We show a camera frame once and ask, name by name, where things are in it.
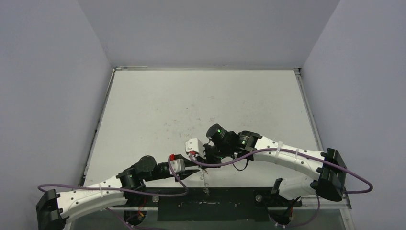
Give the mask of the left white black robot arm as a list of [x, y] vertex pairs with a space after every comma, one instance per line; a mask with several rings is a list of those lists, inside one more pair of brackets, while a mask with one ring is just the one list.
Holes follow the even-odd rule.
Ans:
[[[40, 230], [62, 230], [65, 225], [87, 214], [114, 206], [138, 206], [145, 196], [179, 197], [188, 194], [183, 180], [199, 172], [195, 164], [182, 155], [170, 155], [166, 162], [157, 163], [152, 156], [143, 156], [122, 172], [97, 184], [70, 186], [42, 184], [43, 192], [36, 204], [37, 225]], [[184, 192], [164, 194], [145, 191], [145, 182], [173, 177]]]

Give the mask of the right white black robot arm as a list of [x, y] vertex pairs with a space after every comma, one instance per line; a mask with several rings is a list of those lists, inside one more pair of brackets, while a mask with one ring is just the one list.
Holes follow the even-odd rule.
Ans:
[[218, 164], [224, 157], [237, 159], [248, 155], [249, 161], [273, 163], [301, 173], [299, 177], [275, 180], [271, 200], [278, 206], [309, 195], [335, 202], [343, 199], [346, 165], [336, 149], [299, 149], [252, 131], [227, 131], [219, 124], [212, 125], [206, 137], [212, 145], [203, 144], [203, 149], [197, 152], [197, 158], [203, 163]]

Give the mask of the metal key holder ring plate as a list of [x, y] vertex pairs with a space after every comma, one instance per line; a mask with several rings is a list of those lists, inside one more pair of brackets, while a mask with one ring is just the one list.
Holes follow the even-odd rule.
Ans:
[[201, 168], [201, 176], [200, 176], [200, 180], [203, 182], [203, 192], [207, 195], [210, 194], [210, 190], [209, 190], [209, 183], [208, 183], [208, 172], [206, 169]]

